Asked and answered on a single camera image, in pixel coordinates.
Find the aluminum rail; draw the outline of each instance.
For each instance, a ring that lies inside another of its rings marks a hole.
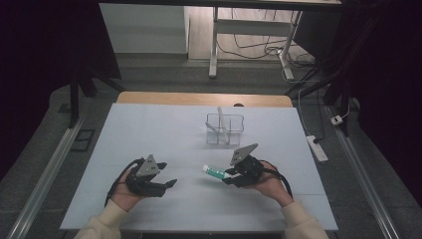
[[[57,173],[63,164],[63,161],[65,160],[72,146],[72,143],[74,142],[75,137],[77,136],[82,124],[84,123],[92,101],[92,99],[84,100],[80,117],[75,123],[75,126],[73,128],[68,128],[65,131],[65,134],[59,142],[59,145],[57,146],[49,163],[44,169],[43,174],[38,180],[37,185],[35,186],[24,208],[19,214],[18,219],[10,230],[9,235],[7,236],[8,239],[23,239],[26,237],[38,211],[40,210],[41,205],[44,202],[44,199],[47,196],[47,193],[49,192],[57,176]]]
[[[328,107],[325,107],[325,110],[330,119],[334,117],[334,114],[329,110]],[[341,146],[344,149],[344,152],[346,153],[357,181],[359,182],[360,187],[366,196],[366,200],[374,212],[375,218],[378,221],[379,227],[384,234],[384,237],[386,239],[399,239],[400,236],[395,229],[393,221],[391,220],[391,217],[388,214],[384,203],[372,185],[372,182],[364,168],[364,165],[357,155],[352,142],[342,133],[340,128],[337,127],[335,132]]]

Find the white tabletop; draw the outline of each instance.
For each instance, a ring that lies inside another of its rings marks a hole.
[[[143,232],[280,232],[280,206],[254,190],[228,186],[202,172],[204,164],[229,168],[233,150],[257,143],[251,153],[279,168],[300,201],[326,230],[336,230],[297,110],[222,108],[243,115],[240,145],[206,143],[207,114],[215,107],[114,104],[62,223],[80,229],[104,208],[106,193],[134,159],[153,154],[167,162],[152,181],[177,178],[162,198],[138,203],[121,229]]]

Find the power strip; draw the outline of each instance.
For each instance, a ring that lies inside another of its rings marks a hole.
[[[316,137],[313,135],[307,136],[308,143],[310,144],[310,147],[313,150],[313,153],[316,156],[317,161],[318,162],[328,161],[328,158],[326,157],[325,152],[323,152],[322,147],[320,147],[319,143],[314,143],[314,139],[316,139]]]

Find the gripper jaw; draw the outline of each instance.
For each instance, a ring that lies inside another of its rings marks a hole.
[[[167,165],[165,162],[156,163],[152,154],[147,159],[136,160],[137,166],[130,170],[126,178],[128,189],[141,196],[162,197],[167,188],[173,187],[177,179],[166,183],[155,183],[151,180]]]

